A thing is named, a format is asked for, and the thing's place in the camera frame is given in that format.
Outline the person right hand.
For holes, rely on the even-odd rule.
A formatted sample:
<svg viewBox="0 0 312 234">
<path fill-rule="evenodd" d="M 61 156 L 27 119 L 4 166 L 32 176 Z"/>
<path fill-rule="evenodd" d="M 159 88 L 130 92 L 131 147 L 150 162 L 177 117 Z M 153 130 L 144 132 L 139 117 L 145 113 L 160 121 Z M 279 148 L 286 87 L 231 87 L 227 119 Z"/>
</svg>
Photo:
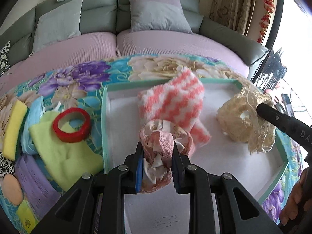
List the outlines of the person right hand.
<svg viewBox="0 0 312 234">
<path fill-rule="evenodd" d="M 298 215 L 298 204 L 302 200 L 302 186 L 304 184 L 306 174 L 309 168 L 306 168 L 301 173 L 299 181 L 294 185 L 294 187 L 291 190 L 291 193 L 288 197 L 287 203 L 280 212 L 280 222 L 283 225 L 286 225 L 289 220 L 294 220 L 296 216 Z"/>
</svg>

